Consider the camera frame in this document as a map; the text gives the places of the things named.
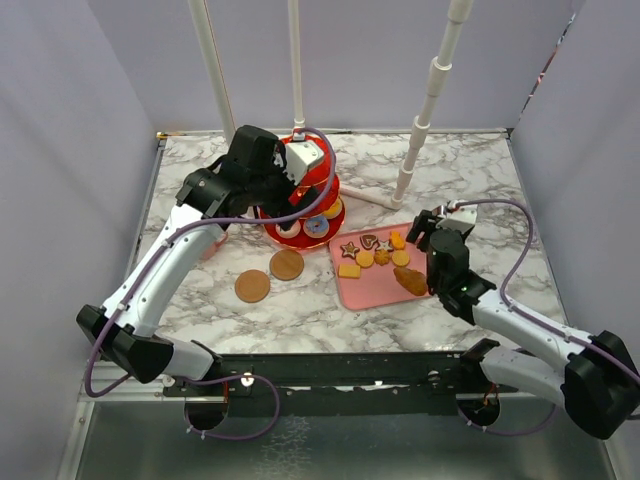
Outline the white chocolate donut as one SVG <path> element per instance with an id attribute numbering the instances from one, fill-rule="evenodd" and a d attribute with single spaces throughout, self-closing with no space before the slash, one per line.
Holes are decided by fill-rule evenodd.
<path id="1" fill-rule="evenodd" d="M 298 220 L 294 221 L 288 229 L 285 229 L 281 225 L 277 224 L 275 226 L 276 234 L 285 239 L 290 239 L 296 237 L 301 231 L 301 225 Z"/>

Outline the blue frosted donut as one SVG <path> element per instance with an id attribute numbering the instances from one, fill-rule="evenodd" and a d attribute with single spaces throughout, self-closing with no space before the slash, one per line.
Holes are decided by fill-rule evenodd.
<path id="1" fill-rule="evenodd" d="M 304 233 L 314 239 L 325 237 L 330 229 L 328 219 L 323 215 L 308 218 L 303 223 Z"/>

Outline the yellow donut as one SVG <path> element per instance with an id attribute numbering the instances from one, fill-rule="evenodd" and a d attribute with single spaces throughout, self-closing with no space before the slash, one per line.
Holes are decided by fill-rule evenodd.
<path id="1" fill-rule="evenodd" d="M 334 219 L 343 211 L 344 205 L 340 197 L 337 197 L 333 204 L 325 210 L 322 215 L 328 220 Z"/>

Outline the pink mug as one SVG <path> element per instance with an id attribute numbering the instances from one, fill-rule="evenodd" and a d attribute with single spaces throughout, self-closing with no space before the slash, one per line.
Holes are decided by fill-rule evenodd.
<path id="1" fill-rule="evenodd" d="M 226 243 L 228 239 L 228 233 L 224 232 L 223 235 L 212 243 L 200 256 L 201 261 L 208 261 L 212 258 L 220 248 Z"/>

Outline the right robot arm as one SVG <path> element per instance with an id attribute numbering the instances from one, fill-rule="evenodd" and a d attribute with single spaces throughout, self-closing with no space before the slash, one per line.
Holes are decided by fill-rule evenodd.
<path id="1" fill-rule="evenodd" d="M 513 387 L 562 408 L 576 426 L 605 440 L 639 407 L 639 372 L 624 341 L 604 330 L 559 324 L 511 299 L 470 268 L 466 239 L 477 202 L 452 201 L 415 217 L 406 236 L 426 255 L 426 287 L 452 316 L 518 344 L 483 340 L 466 351 L 461 383 L 481 391 Z"/>

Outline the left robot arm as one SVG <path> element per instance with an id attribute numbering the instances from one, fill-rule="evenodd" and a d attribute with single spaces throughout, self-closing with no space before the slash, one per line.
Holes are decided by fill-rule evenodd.
<path id="1" fill-rule="evenodd" d="M 226 154 L 185 178 L 161 233 L 123 285 L 78 313 L 92 353 L 141 383 L 167 374 L 186 377 L 199 394 L 214 392 L 221 380 L 215 354 L 195 342 L 161 338 L 160 319 L 202 254 L 230 224 L 248 223 L 250 208 L 265 212 L 267 223 L 289 226 L 318 205 L 316 189 L 297 203 L 290 198 L 326 156 L 311 140 L 286 142 L 255 126 L 238 128 Z"/>

